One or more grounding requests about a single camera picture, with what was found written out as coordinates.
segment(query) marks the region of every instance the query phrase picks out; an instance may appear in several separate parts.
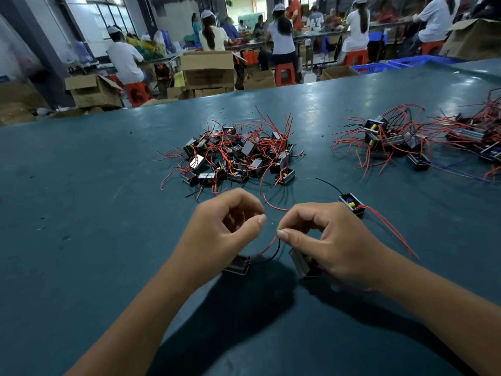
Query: ponytail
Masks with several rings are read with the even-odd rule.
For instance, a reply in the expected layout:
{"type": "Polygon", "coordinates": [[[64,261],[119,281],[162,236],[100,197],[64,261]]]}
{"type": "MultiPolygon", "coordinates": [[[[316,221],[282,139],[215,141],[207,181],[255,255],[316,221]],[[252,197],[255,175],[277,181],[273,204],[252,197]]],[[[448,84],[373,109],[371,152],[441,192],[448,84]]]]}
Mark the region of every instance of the ponytail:
{"type": "Polygon", "coordinates": [[[367,12],[367,3],[356,4],[358,14],[360,14],[360,32],[365,34],[369,29],[369,12],[367,12]]]}
{"type": "Polygon", "coordinates": [[[273,19],[275,20],[279,34],[283,36],[292,35],[292,24],[290,20],[285,17],[284,10],[275,10],[273,12],[273,19]]]}
{"type": "Polygon", "coordinates": [[[456,7],[456,0],[445,0],[445,1],[447,3],[447,6],[449,7],[449,14],[452,15],[456,7]]]}
{"type": "Polygon", "coordinates": [[[209,45],[209,49],[214,50],[216,48],[216,44],[214,43],[214,32],[212,31],[212,26],[216,26],[216,19],[213,15],[206,17],[202,20],[204,22],[204,30],[202,34],[205,39],[207,39],[207,44],[209,45]]]}

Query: red shirt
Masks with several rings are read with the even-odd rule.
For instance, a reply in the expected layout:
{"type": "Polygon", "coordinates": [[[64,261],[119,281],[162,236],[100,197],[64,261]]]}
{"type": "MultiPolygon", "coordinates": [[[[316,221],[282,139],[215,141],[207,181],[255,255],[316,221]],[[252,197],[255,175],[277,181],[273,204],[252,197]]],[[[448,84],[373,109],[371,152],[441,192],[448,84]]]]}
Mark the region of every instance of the red shirt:
{"type": "Polygon", "coordinates": [[[303,23],[301,22],[301,3],[299,0],[293,0],[291,7],[289,8],[289,15],[287,18],[292,19],[292,14],[297,11],[296,20],[293,22],[292,26],[294,30],[301,30],[303,23]]]}

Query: blue crate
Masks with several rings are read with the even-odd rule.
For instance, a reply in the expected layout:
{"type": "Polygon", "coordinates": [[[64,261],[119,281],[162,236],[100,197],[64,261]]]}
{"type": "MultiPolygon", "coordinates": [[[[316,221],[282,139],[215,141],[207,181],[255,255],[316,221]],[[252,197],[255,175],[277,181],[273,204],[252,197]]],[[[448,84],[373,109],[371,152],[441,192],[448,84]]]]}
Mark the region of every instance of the blue crate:
{"type": "Polygon", "coordinates": [[[381,73],[383,71],[390,71],[392,69],[398,69],[399,67],[384,62],[378,62],[371,64],[361,64],[359,66],[352,66],[351,68],[357,71],[358,73],[365,75],[365,74],[381,73]]]}
{"type": "Polygon", "coordinates": [[[411,56],[409,58],[402,59],[392,59],[388,61],[389,64],[393,66],[400,66],[400,68],[409,67],[419,67],[427,62],[437,62],[441,64],[455,64],[464,62],[461,59],[449,58],[447,56],[433,56],[433,55],[421,55],[421,56],[411,56]]]}

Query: white shirt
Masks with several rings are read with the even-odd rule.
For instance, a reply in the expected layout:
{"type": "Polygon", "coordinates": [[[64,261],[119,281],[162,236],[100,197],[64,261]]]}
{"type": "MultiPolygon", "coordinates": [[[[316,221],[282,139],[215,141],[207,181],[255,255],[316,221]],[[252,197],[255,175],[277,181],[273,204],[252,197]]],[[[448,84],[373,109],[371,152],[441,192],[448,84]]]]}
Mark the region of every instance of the white shirt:
{"type": "Polygon", "coordinates": [[[369,23],[371,21],[371,13],[367,11],[367,31],[362,33],[360,30],[360,13],[354,10],[346,18],[346,24],[350,26],[350,36],[343,42],[342,50],[344,52],[364,50],[369,43],[369,23]]]}
{"type": "Polygon", "coordinates": [[[322,28],[323,23],[324,23],[324,15],[320,12],[313,12],[310,14],[306,26],[312,26],[313,29],[320,30],[322,28]]]}
{"type": "MultiPolygon", "coordinates": [[[[222,27],[211,26],[211,29],[214,32],[214,51],[225,51],[224,43],[229,40],[228,34],[226,34],[226,31],[222,27]]],[[[207,39],[205,39],[204,30],[199,31],[198,36],[200,37],[200,43],[204,51],[210,51],[211,48],[207,43],[207,39]]]]}
{"type": "Polygon", "coordinates": [[[118,79],[123,84],[139,83],[144,80],[144,74],[134,60],[142,62],[143,56],[136,48],[125,42],[114,42],[108,47],[108,56],[117,69],[118,79]]]}
{"type": "Polygon", "coordinates": [[[456,17],[457,10],[460,8],[460,0],[454,1],[452,14],[449,13],[446,0],[433,0],[423,9],[419,19],[426,21],[426,28],[417,33],[421,42],[435,42],[445,39],[456,17]]]}
{"type": "Polygon", "coordinates": [[[294,41],[292,40],[292,33],[290,36],[281,35],[277,30],[276,21],[273,21],[268,26],[268,33],[272,35],[273,55],[289,54],[296,51],[294,41]]]}

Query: white hat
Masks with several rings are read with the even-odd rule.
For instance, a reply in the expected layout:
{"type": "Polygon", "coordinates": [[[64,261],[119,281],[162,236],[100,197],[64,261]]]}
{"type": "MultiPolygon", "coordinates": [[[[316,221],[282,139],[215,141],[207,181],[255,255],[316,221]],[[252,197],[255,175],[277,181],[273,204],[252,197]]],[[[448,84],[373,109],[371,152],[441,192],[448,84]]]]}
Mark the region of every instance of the white hat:
{"type": "Polygon", "coordinates": [[[121,33],[120,29],[116,26],[108,26],[106,30],[108,31],[108,34],[121,33]]]}
{"type": "Polygon", "coordinates": [[[203,12],[201,12],[200,17],[202,17],[202,19],[204,19],[204,18],[210,17],[212,15],[214,15],[214,13],[212,13],[211,11],[204,10],[203,12]]]}
{"type": "Polygon", "coordinates": [[[355,0],[353,3],[354,4],[365,4],[369,0],[355,0]]]}
{"type": "Polygon", "coordinates": [[[275,7],[273,8],[273,11],[274,11],[274,12],[281,11],[281,10],[285,10],[285,5],[283,5],[283,4],[277,4],[277,5],[275,5],[275,7]]]}

